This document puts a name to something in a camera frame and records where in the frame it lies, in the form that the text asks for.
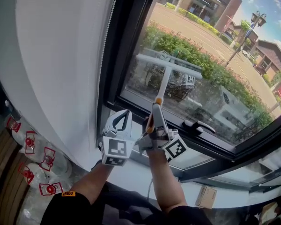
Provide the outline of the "dark-roofed brown house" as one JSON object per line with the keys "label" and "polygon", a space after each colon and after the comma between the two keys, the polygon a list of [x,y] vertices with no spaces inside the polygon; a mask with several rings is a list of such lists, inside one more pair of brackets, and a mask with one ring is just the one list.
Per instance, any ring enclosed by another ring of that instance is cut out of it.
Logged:
{"label": "dark-roofed brown house", "polygon": [[276,43],[258,40],[250,54],[257,54],[253,66],[261,76],[266,74],[272,80],[281,71],[281,49]]}

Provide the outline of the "wooden slatted panel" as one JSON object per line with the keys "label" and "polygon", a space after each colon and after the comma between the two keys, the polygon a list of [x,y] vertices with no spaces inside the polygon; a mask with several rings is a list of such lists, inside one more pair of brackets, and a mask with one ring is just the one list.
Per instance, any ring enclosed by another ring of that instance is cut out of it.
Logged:
{"label": "wooden slatted panel", "polygon": [[20,145],[4,129],[0,134],[0,225],[15,225],[29,186],[18,171],[29,163]]}

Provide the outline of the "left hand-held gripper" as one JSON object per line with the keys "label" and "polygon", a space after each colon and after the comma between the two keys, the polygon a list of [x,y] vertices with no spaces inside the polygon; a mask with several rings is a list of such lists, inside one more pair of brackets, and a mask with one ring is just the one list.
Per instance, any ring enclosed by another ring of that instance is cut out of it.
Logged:
{"label": "left hand-held gripper", "polygon": [[125,165],[135,146],[135,141],[130,139],[131,132],[132,112],[130,110],[118,111],[107,119],[103,136],[97,140],[104,165]]}

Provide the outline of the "clear window glass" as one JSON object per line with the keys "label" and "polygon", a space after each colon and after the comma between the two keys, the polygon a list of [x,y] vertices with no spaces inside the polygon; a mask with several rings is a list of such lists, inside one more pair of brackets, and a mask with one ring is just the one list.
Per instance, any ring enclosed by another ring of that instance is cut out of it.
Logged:
{"label": "clear window glass", "polygon": [[[253,66],[257,54],[251,55],[250,50],[258,40],[276,43],[281,49],[281,0],[242,0],[232,21],[223,32],[218,31],[207,22],[188,13],[188,11],[184,9],[179,8],[178,12],[175,12],[174,9],[178,1],[179,0],[156,0],[152,10],[147,15],[147,23],[143,27],[144,31],[139,38],[139,45],[146,27],[150,22],[155,22],[165,31],[178,33],[183,38],[187,38],[191,42],[198,44],[203,48],[203,52],[212,55],[213,58],[219,60],[224,66],[224,63],[231,57],[233,52],[243,41],[244,34],[251,25],[252,13],[259,11],[261,14],[266,14],[266,23],[262,27],[255,27],[254,31],[240,48],[239,53],[235,55],[226,68],[234,70],[252,86],[263,103],[267,106],[269,113],[274,119],[273,122],[279,119],[281,117],[281,98],[277,90],[281,85],[281,71],[277,72],[272,80],[270,80],[266,74],[261,76]],[[136,94],[134,91],[127,89],[126,85],[129,80],[129,74],[126,79],[126,84],[121,91],[121,96],[148,109],[149,104],[154,100],[148,100]],[[166,114],[168,119],[173,123],[184,120],[168,110],[166,110]],[[204,129],[203,132],[204,134],[209,133],[214,143],[223,142],[226,145],[235,146],[218,138],[215,134],[206,129]]]}

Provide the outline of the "brown building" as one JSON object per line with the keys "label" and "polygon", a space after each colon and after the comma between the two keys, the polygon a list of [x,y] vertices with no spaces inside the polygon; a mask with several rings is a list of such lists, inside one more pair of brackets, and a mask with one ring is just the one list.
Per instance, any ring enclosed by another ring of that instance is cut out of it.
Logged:
{"label": "brown building", "polygon": [[180,8],[223,32],[229,26],[241,3],[242,0],[182,0]]}

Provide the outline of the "person's left forearm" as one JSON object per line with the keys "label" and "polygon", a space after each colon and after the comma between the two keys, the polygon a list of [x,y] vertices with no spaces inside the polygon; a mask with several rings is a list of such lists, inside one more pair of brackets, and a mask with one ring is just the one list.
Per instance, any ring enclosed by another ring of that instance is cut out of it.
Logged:
{"label": "person's left forearm", "polygon": [[93,204],[99,197],[113,168],[113,166],[99,162],[88,174],[74,183],[70,190],[85,196],[90,204]]}

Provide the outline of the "clear red-handled water bottle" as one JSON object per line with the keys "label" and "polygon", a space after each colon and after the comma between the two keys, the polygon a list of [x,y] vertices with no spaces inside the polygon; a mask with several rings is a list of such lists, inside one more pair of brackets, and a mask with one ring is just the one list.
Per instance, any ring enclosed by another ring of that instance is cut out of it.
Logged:
{"label": "clear red-handled water bottle", "polygon": [[63,153],[50,147],[44,148],[44,155],[39,166],[49,177],[69,178],[72,173],[70,161]]}
{"label": "clear red-handled water bottle", "polygon": [[39,188],[39,184],[46,184],[49,181],[43,169],[35,163],[21,163],[18,167],[18,172],[32,188]]}
{"label": "clear red-handled water bottle", "polygon": [[12,136],[15,137],[21,127],[21,122],[16,121],[14,118],[9,117],[7,120],[7,128],[11,130]]}
{"label": "clear red-handled water bottle", "polygon": [[67,180],[40,183],[33,188],[25,199],[22,215],[35,222],[40,223],[42,216],[52,198],[59,193],[69,191],[71,184]]}
{"label": "clear red-handled water bottle", "polygon": [[46,144],[42,136],[36,134],[34,131],[15,132],[13,130],[12,136],[21,145],[21,153],[34,162],[41,163],[43,161]]}

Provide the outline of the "black window frame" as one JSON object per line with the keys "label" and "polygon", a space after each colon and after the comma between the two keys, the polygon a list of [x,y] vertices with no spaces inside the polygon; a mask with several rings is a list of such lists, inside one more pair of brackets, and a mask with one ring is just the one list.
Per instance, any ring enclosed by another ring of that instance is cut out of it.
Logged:
{"label": "black window frame", "polygon": [[[145,109],[121,96],[131,69],[131,61],[139,38],[143,34],[147,15],[152,10],[156,0],[115,0],[112,7],[110,26],[106,37],[103,64],[106,71],[106,86],[104,101],[115,111],[127,109],[132,112],[132,118],[142,121],[152,112],[153,102]],[[212,177],[222,175],[249,165],[281,147],[281,117],[268,126],[264,132],[251,137],[238,146],[229,146],[223,142],[214,143],[209,133],[189,133],[183,128],[183,121],[173,123],[168,119],[162,105],[162,112],[168,129],[177,129],[187,146],[211,158],[212,161],[196,167],[181,170],[174,168],[181,182],[194,181],[213,187],[248,190],[250,192],[272,190],[281,186],[281,168],[273,175],[257,180],[256,184],[232,184],[212,180]]]}

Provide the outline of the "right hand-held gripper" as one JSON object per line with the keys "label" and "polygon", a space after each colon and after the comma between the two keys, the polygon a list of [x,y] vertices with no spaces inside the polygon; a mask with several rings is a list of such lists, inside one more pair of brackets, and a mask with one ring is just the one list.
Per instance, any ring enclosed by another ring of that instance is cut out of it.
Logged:
{"label": "right hand-held gripper", "polygon": [[174,160],[187,151],[187,146],[180,137],[177,129],[168,129],[161,106],[157,103],[152,107],[154,131],[152,132],[151,119],[146,117],[142,124],[142,137],[135,145],[140,154],[149,150],[163,150],[168,155],[168,161]]}

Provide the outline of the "person's right forearm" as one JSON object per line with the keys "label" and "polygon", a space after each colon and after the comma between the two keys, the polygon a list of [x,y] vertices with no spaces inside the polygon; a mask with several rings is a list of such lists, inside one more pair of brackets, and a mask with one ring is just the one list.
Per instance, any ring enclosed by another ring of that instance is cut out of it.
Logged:
{"label": "person's right forearm", "polygon": [[173,175],[163,150],[147,151],[152,173],[154,192],[162,211],[169,213],[179,206],[186,206],[180,183]]}

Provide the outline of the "black street lamp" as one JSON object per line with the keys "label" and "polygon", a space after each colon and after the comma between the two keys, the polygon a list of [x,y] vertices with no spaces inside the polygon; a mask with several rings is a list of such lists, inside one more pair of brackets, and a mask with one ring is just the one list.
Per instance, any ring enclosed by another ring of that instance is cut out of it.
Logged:
{"label": "black street lamp", "polygon": [[247,38],[249,37],[249,35],[254,31],[255,27],[262,27],[264,24],[266,23],[266,14],[263,13],[261,14],[259,11],[256,11],[256,13],[252,13],[251,16],[251,25],[249,26],[248,30],[246,31],[246,33],[244,34],[244,39],[243,41],[240,43],[239,47],[233,52],[233,54],[231,55],[231,57],[224,63],[224,67],[226,68],[229,63],[233,60],[233,58],[235,57],[236,54],[239,53],[240,48],[244,45],[244,43],[246,42]]}

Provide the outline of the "white squeegee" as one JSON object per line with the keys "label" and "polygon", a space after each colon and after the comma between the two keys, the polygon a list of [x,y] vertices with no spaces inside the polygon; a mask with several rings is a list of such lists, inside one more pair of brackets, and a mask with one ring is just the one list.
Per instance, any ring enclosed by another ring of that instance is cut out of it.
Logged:
{"label": "white squeegee", "polygon": [[[154,65],[159,65],[159,66],[165,67],[165,72],[164,72],[163,79],[162,79],[162,82],[161,82],[161,85],[160,85],[160,89],[159,89],[158,94],[157,94],[157,96],[154,100],[154,103],[153,103],[153,104],[155,104],[155,103],[159,104],[161,106],[161,108],[162,108],[162,105],[163,105],[164,94],[165,94],[166,87],[167,87],[167,84],[168,84],[168,81],[169,81],[172,70],[183,73],[183,74],[193,76],[195,78],[199,78],[199,79],[202,78],[201,73],[199,73],[195,70],[177,65],[175,63],[164,61],[164,60],[161,60],[161,59],[158,59],[158,58],[154,58],[154,57],[147,56],[147,55],[144,55],[144,54],[138,54],[136,56],[136,59],[138,59],[140,61],[149,62],[149,63],[152,63]],[[151,112],[150,116],[152,117],[151,127],[152,127],[152,132],[153,132],[154,124],[153,124],[153,114],[152,114],[152,112]]]}

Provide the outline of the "person's black shirt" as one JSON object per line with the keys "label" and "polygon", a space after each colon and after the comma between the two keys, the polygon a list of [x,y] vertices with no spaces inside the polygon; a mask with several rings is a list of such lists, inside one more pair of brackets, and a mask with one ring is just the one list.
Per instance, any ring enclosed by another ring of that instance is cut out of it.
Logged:
{"label": "person's black shirt", "polygon": [[162,212],[137,192],[104,186],[90,204],[77,192],[56,194],[40,225],[212,225],[205,213],[189,206]]}

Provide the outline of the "green hedge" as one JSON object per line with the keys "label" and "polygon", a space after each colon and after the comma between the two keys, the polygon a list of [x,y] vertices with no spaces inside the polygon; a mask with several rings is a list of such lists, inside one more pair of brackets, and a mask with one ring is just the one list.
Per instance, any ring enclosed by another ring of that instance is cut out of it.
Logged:
{"label": "green hedge", "polygon": [[135,55],[127,89],[154,100],[167,63],[191,70],[190,75],[171,71],[163,107],[184,120],[208,124],[227,143],[237,146],[274,120],[257,92],[234,70],[155,22],[146,27]]}

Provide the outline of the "small cardboard box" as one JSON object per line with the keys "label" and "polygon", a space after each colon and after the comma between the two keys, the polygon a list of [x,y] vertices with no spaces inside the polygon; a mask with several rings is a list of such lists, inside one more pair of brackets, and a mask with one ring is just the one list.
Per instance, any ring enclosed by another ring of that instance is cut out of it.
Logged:
{"label": "small cardboard box", "polygon": [[206,185],[202,186],[195,205],[201,208],[212,209],[216,194],[216,189],[208,187]]}

